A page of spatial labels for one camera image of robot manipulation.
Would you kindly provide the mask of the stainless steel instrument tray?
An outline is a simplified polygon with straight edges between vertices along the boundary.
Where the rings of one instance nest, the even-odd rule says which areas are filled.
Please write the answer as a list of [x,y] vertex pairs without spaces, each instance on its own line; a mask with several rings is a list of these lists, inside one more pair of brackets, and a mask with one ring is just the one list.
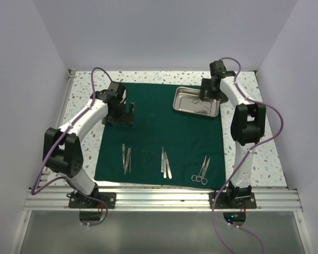
[[191,113],[195,115],[207,116],[207,117],[217,117],[219,114],[220,102],[205,97],[203,101],[205,104],[211,107],[210,114],[200,114],[196,110],[199,109],[194,103],[192,102],[193,99],[200,99],[199,98],[200,90],[189,88],[189,87],[178,87],[175,91],[175,96],[173,100],[173,108],[178,112],[183,113]]

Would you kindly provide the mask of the thin pointed steel forceps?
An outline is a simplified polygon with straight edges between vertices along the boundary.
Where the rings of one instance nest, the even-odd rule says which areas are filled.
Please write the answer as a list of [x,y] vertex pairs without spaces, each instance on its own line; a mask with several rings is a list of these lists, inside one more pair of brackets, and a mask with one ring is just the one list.
[[124,174],[131,172],[131,148],[127,149],[125,158]]

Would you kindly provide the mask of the dark green surgical cloth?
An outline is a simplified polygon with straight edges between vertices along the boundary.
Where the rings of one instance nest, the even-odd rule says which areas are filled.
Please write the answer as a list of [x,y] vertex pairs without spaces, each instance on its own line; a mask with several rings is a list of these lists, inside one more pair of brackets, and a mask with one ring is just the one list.
[[[191,176],[204,157],[209,189],[226,180],[222,119],[174,110],[175,85],[127,83],[127,101],[134,103],[133,126],[105,126],[94,178],[97,181],[173,185],[201,188]],[[131,172],[124,174],[122,144],[131,148]],[[172,179],[161,172],[162,147],[168,156]]]

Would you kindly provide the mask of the steel tweezers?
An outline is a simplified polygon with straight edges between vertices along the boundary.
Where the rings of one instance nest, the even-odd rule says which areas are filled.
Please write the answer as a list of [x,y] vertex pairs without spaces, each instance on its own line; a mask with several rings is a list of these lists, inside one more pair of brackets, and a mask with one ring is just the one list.
[[164,148],[162,147],[162,152],[161,152],[161,172],[164,172]]
[[163,178],[164,179],[167,177],[165,155],[166,155],[166,153],[164,152],[164,172],[163,172]]
[[169,159],[167,155],[165,155],[165,159],[166,159],[166,170],[167,170],[168,177],[169,179],[172,179],[171,167],[170,167],[170,163],[169,163]]

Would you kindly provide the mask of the steel ring-handled hemostat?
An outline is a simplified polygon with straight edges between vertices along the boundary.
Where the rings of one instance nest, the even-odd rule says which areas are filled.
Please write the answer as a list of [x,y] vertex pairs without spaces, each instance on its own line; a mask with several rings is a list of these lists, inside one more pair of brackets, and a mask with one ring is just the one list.
[[194,174],[194,175],[192,175],[191,176],[191,180],[193,181],[193,182],[198,182],[198,183],[200,183],[201,181],[202,181],[202,179],[203,179],[203,174],[204,174],[204,168],[205,168],[205,165],[206,165],[206,156],[204,157],[204,160],[203,160],[203,163],[202,163],[202,165],[201,165],[201,168],[200,168],[200,170],[199,170],[199,174]]

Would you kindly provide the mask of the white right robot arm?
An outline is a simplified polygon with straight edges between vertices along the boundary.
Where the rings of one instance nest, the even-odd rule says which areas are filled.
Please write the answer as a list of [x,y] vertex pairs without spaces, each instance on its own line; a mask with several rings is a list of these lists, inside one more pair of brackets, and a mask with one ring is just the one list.
[[230,126],[235,141],[234,170],[225,187],[214,197],[215,208],[242,208],[251,202],[251,171],[255,146],[265,133],[266,107],[257,103],[237,81],[239,72],[227,70],[225,58],[210,63],[210,78],[201,82],[199,100],[214,99],[219,103],[230,102],[234,114]]

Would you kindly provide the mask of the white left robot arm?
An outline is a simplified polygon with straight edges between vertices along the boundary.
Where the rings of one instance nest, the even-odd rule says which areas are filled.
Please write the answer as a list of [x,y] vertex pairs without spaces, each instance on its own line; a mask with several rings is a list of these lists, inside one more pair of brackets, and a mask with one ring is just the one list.
[[99,121],[109,126],[132,126],[134,103],[130,103],[127,110],[126,97],[125,85],[113,81],[108,89],[94,92],[85,107],[68,123],[45,132],[42,166],[60,174],[82,193],[81,202],[89,208],[98,205],[100,195],[94,191],[96,183],[83,169],[81,142]]

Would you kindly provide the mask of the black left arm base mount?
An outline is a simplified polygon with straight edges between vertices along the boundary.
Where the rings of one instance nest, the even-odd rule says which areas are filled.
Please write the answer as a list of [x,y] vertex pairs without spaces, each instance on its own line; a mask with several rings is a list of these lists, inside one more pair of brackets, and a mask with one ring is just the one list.
[[117,194],[115,192],[100,192],[97,187],[91,195],[82,194],[79,191],[72,191],[66,195],[69,198],[69,208],[111,208],[116,204]]

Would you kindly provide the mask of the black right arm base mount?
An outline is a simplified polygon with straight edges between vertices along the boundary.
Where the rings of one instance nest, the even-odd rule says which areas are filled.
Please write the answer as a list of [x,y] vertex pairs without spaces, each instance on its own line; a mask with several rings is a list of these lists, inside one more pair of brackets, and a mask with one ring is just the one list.
[[[208,194],[209,205],[212,208],[215,197],[218,191],[214,190]],[[252,187],[246,188],[228,187],[224,192],[221,192],[216,200],[215,209],[241,209],[257,208],[255,195],[252,192]]]

